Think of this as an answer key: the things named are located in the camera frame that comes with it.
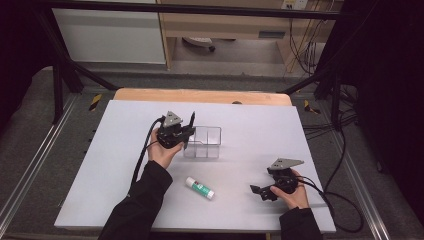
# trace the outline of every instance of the metal frame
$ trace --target metal frame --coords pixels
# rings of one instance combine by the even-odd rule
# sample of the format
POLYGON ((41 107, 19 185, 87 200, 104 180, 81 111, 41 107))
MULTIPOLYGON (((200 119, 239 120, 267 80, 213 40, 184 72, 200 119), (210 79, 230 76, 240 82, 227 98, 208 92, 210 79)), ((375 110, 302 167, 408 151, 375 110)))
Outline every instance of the metal frame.
POLYGON ((242 7, 222 7, 222 6, 199 6, 199 5, 176 5, 176 4, 147 4, 147 3, 122 3, 122 2, 97 2, 97 1, 69 1, 69 0, 36 0, 29 1, 36 20, 45 31, 51 45, 53 46, 55 68, 55 118, 53 123, 60 118, 63 111, 61 84, 62 79, 66 82, 71 92, 81 92, 84 86, 76 72, 87 76, 109 90, 117 90, 117 87, 98 77, 94 73, 85 69, 71 59, 56 35, 48 18, 46 10, 52 8, 59 9, 79 9, 98 11, 124 11, 124 12, 156 12, 156 13, 185 13, 185 14, 208 14, 208 15, 231 15, 231 16, 251 16, 251 17, 272 17, 272 18, 297 18, 297 19, 322 19, 322 20, 343 20, 356 21, 360 16, 353 13, 339 12, 318 12, 318 11, 297 11, 284 9, 258 9, 242 7))

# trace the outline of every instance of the gray floor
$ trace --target gray floor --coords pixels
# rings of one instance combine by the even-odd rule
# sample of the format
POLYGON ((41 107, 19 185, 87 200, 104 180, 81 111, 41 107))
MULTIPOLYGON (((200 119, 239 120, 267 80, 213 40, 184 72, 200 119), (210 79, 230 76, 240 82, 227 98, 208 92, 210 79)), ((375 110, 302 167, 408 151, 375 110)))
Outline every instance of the gray floor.
MULTIPOLYGON (((103 71, 99 75, 125 87, 265 92, 282 90, 304 76, 304 73, 300 71, 291 76, 285 73, 283 61, 276 54, 276 45, 272 42, 241 40, 216 40, 215 42, 217 50, 214 53, 178 42, 174 58, 175 65, 169 71, 157 70, 158 68, 154 71, 145 71, 146 73, 103 71)), ((21 236, 23 239, 37 239, 34 236, 39 236, 40 239, 47 239, 46 235, 53 236, 51 239, 59 239, 59 236, 67 236, 66 239, 83 239, 82 236, 98 234, 98 231, 68 231, 53 226, 60 210, 58 205, 66 197, 83 161, 84 151, 89 147, 89 139, 95 134, 93 130, 100 122, 107 100, 113 97, 112 92, 105 92, 96 110, 88 111, 91 100, 99 88, 92 82, 85 81, 85 83, 88 87, 83 94, 78 95, 76 106, 68 122, 10 223, 5 239, 17 239, 13 236, 21 236)), ((292 96, 293 104, 298 107, 302 124, 326 123, 322 114, 303 110, 305 99, 310 101, 312 107, 320 107, 319 102, 314 101, 310 94, 313 88, 312 84, 292 96)), ((0 172, 2 173, 0 175, 0 206, 6 204, 46 136, 52 119, 51 72, 42 71, 34 77, 21 109, 14 114, 8 127, 0 136, 0 172)), ((391 176, 377 171, 376 162, 361 133, 360 126, 352 124, 344 131, 349 152, 355 160, 360 175, 367 183, 367 188, 391 239, 424 239, 423 227, 403 199, 391 176)), ((308 144, 320 180, 324 184, 339 158, 334 138, 327 133, 309 140, 308 144)), ((343 166, 333 180, 330 190, 358 203, 343 166)), ((347 228, 355 228, 359 221, 354 209, 338 199, 331 199, 331 201, 336 209, 335 221, 347 228)), ((358 233, 338 230, 337 233, 326 234, 325 237, 327 239, 374 239, 367 224, 358 233)))

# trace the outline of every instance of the clear plastic container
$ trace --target clear plastic container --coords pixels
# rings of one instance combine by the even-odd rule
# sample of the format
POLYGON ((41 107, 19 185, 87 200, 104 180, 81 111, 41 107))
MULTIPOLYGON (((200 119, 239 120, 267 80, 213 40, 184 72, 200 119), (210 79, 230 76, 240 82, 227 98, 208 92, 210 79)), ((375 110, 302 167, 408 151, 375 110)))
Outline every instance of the clear plastic container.
POLYGON ((195 133, 190 136, 187 148, 184 150, 186 158, 219 158, 221 146, 221 128, 196 126, 195 133))

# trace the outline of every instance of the white table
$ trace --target white table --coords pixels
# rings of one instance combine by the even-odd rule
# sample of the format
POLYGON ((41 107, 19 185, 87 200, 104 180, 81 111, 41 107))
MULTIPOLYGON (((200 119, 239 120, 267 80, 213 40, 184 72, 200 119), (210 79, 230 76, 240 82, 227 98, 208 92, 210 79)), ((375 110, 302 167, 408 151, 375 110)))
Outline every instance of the white table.
MULTIPOLYGON (((173 111, 188 124, 222 128, 218 159, 187 159, 178 153, 168 168, 174 183, 153 225, 158 231, 274 232, 284 203, 263 202, 249 185, 268 186, 266 168, 278 157, 300 159, 294 169, 321 188, 295 107, 112 100, 69 191, 55 226, 101 228, 127 194, 132 173, 155 119, 173 111), (191 176, 213 189, 208 200, 185 185, 191 176)), ((328 207, 307 187, 322 232, 335 232, 328 207)))

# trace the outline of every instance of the black pole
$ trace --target black pole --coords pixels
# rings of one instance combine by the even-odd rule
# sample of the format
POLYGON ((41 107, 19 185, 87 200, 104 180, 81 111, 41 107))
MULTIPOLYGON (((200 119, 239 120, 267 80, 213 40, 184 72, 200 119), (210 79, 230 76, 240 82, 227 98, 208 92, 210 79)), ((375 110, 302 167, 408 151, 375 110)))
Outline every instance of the black pole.
POLYGON ((352 13, 298 11, 285 9, 261 9, 223 6, 200 6, 179 4, 149 4, 123 2, 95 2, 69 0, 37 0, 44 7, 79 10, 101 10, 122 12, 185 13, 208 15, 231 15, 274 18, 300 18, 322 20, 356 20, 359 16, 352 13))

